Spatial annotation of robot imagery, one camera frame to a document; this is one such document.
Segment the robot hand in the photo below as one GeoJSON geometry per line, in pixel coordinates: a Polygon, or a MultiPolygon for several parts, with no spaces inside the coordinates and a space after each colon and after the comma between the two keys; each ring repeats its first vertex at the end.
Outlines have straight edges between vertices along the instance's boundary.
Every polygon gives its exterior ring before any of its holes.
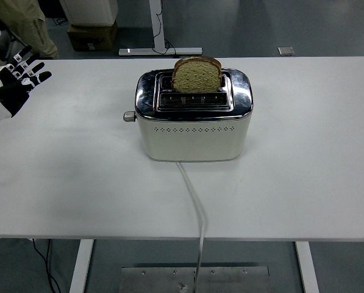
{"type": "Polygon", "coordinates": [[[30,91],[52,76],[49,71],[39,72],[44,62],[31,67],[39,57],[33,54],[25,58],[31,49],[31,46],[24,47],[0,66],[0,122],[14,117],[29,99],[30,91]]]}

